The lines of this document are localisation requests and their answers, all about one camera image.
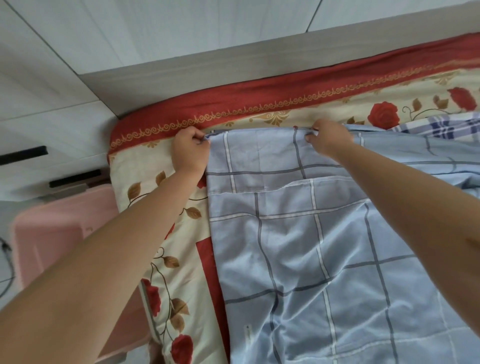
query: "blanket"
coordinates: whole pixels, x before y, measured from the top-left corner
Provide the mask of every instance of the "blanket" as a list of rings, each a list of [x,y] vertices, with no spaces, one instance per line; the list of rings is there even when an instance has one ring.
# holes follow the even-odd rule
[[[356,143],[480,196],[480,145],[455,141],[466,125],[478,141],[479,120],[469,115],[423,122],[422,131],[349,128]],[[428,128],[436,138],[409,134]],[[209,136],[210,228],[231,363],[479,361],[478,337],[347,171],[318,155],[306,133]]]

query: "pink storage container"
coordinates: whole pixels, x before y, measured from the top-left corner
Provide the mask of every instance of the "pink storage container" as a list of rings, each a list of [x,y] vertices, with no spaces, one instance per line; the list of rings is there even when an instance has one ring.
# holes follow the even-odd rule
[[[40,205],[19,214],[12,224],[15,275],[28,286],[77,243],[118,215],[111,184]],[[150,340],[144,303],[137,288],[105,344],[98,361]]]

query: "bed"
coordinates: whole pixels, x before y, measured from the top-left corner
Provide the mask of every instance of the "bed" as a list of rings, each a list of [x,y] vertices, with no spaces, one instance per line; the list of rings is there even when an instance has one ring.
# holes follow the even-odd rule
[[[172,137],[205,131],[310,127],[321,117],[390,129],[478,110],[480,34],[299,73],[219,86],[150,105],[119,121],[108,154],[120,211],[174,170]],[[146,267],[141,284],[153,338],[175,363],[226,363],[229,336],[208,223],[206,179]]]

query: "left arm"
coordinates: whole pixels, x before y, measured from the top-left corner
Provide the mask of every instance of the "left arm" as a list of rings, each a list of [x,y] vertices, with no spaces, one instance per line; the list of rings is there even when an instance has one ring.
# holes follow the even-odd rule
[[[196,188],[210,150],[180,131],[175,173],[95,231],[0,312],[0,363],[93,363],[146,267]]]

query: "red rose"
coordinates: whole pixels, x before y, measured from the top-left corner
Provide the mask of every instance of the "red rose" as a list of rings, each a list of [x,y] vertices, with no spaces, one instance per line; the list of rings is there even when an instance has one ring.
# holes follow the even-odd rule
[[[475,102],[475,99],[473,98],[470,91],[468,91],[466,88],[454,87],[447,91],[450,92],[452,100],[461,109],[465,109],[466,111],[473,111],[477,108],[477,103]]]
[[[207,176],[205,174],[202,176],[202,178],[198,181],[197,187],[198,188],[204,188],[207,186]]]
[[[188,335],[178,335],[172,343],[170,354],[176,364],[190,364],[193,355],[192,338]]]
[[[397,111],[396,106],[390,102],[384,101],[381,104],[374,104],[368,116],[368,121],[372,123],[373,126],[382,129],[393,128],[397,126],[400,121],[400,118],[396,114]]]
[[[150,304],[150,309],[152,310],[153,316],[157,316],[160,312],[160,295],[158,294],[158,287],[152,286],[148,279],[142,278],[142,282],[145,285],[145,290],[147,291],[148,303]]]
[[[168,236],[172,233],[174,228],[175,228],[175,224],[173,224],[170,230],[167,232],[167,236],[165,237],[165,239],[168,238]]]

